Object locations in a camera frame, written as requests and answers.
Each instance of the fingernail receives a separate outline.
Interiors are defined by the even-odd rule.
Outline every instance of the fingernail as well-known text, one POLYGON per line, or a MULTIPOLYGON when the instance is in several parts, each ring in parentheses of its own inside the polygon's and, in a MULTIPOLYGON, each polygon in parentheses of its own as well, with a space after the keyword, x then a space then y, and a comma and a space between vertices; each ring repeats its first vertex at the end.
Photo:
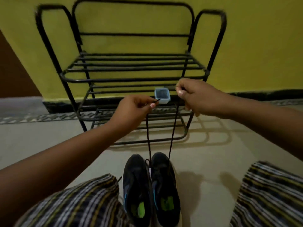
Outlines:
POLYGON ((183 93, 184 93, 184 91, 179 90, 179 91, 178 91, 178 96, 182 96, 182 95, 183 95, 183 93))

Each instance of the person's left hand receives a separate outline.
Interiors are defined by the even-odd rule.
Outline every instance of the person's left hand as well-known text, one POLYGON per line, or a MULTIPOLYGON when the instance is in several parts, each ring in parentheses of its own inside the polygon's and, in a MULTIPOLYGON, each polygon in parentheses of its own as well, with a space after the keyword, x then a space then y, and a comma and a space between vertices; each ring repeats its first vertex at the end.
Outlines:
POLYGON ((155 101, 145 95, 127 95, 120 101, 109 122, 126 135, 136 129, 146 115, 159 104, 155 101))

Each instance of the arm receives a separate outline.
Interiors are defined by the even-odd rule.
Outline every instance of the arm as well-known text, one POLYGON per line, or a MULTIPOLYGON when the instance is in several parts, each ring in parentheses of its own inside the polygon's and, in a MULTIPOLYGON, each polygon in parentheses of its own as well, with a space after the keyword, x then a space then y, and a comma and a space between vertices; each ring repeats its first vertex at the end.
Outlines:
POLYGON ((232 119, 303 160, 302 112, 232 96, 199 80, 183 78, 176 91, 196 116, 232 119))
POLYGON ((67 187, 106 148, 138 127, 156 106, 154 100, 149 96, 127 96, 103 126, 2 169, 2 225, 13 224, 37 202, 67 187))

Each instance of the green wall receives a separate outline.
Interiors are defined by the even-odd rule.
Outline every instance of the green wall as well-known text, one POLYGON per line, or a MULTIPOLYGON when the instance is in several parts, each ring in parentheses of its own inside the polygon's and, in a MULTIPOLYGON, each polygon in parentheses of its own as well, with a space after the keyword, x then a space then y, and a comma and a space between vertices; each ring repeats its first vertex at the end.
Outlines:
MULTIPOLYGON (((0 29, 47 101, 66 99, 67 95, 36 29, 34 10, 39 3, 61 3, 71 10, 74 1, 0 0, 0 29)), ((223 9, 227 13, 227 30, 208 79, 210 84, 226 92, 303 88, 303 0, 174 1, 187 2, 195 14, 204 8, 223 9)), ((189 12, 180 7, 84 4, 77 16, 80 29, 86 31, 187 33, 190 24, 189 12)), ((43 21, 65 68, 78 54, 67 18, 63 12, 55 11, 45 13, 43 21)), ((205 65, 219 29, 220 18, 201 17, 192 53, 205 65)), ((85 37, 83 42, 88 52, 172 53, 186 49, 185 39, 85 37)), ((104 77, 113 75, 163 73, 103 73, 104 77)), ((70 87, 77 97, 87 91, 86 84, 70 87)))

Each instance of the hand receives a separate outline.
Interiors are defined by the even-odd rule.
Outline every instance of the hand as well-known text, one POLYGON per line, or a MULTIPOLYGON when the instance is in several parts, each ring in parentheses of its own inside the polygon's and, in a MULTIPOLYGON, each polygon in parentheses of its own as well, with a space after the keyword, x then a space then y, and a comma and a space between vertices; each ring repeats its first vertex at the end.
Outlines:
POLYGON ((154 103, 155 101, 154 98, 145 95, 127 95, 120 101, 109 122, 127 135, 159 104, 154 103))
POLYGON ((225 118, 233 98, 201 80, 182 78, 176 85, 178 96, 185 101, 185 109, 200 114, 225 118))

